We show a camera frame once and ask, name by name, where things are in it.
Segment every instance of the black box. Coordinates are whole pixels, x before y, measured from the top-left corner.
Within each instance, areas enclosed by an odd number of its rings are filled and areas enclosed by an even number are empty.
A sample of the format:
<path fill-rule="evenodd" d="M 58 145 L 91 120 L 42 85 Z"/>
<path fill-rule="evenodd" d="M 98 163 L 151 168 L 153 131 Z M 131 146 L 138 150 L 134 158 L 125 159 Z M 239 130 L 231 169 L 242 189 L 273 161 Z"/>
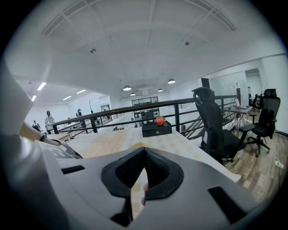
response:
<path fill-rule="evenodd" d="M 143 124 L 143 137 L 154 137 L 172 133 L 171 124 L 165 121 L 164 125 L 157 125 L 156 123 Z"/>

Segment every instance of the computer monitor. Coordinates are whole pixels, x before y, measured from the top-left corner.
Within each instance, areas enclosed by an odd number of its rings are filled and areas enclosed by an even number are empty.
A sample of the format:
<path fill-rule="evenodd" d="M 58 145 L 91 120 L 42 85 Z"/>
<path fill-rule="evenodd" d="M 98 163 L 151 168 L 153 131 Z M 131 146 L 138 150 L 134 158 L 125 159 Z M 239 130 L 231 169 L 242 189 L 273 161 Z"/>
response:
<path fill-rule="evenodd" d="M 236 103 L 237 107 L 240 106 L 240 102 L 239 102 L 238 98 L 235 98 L 235 103 Z"/>

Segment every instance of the power outlet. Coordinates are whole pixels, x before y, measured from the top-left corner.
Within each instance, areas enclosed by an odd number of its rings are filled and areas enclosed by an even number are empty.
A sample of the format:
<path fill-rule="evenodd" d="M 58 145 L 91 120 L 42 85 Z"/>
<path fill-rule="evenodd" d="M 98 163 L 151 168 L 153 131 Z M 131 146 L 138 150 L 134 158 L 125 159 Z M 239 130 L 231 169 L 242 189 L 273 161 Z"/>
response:
<path fill-rule="evenodd" d="M 284 168 L 284 165 L 280 163 L 279 161 L 275 161 L 275 165 L 279 168 Z"/>

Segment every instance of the laptop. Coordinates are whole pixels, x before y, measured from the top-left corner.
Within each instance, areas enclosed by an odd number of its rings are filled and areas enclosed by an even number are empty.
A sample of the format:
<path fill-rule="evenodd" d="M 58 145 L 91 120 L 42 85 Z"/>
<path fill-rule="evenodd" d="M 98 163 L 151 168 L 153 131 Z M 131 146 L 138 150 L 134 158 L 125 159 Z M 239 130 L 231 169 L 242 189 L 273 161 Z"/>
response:
<path fill-rule="evenodd" d="M 239 109 L 247 109 L 249 106 L 241 106 L 238 98 L 235 98 L 236 107 Z"/>

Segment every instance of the chair headrest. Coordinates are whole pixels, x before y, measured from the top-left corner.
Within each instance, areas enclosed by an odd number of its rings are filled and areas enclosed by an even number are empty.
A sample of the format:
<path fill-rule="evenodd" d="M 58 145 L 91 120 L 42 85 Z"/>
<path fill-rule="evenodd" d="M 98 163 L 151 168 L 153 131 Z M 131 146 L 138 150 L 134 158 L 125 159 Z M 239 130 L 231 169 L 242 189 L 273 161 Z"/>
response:
<path fill-rule="evenodd" d="M 193 97 L 196 103 L 199 102 L 202 104 L 202 102 L 211 102 L 215 98 L 214 91 L 207 87 L 196 88 L 192 90 L 192 92 L 194 92 Z"/>
<path fill-rule="evenodd" d="M 265 89 L 264 95 L 266 97 L 277 97 L 276 89 L 275 88 Z"/>

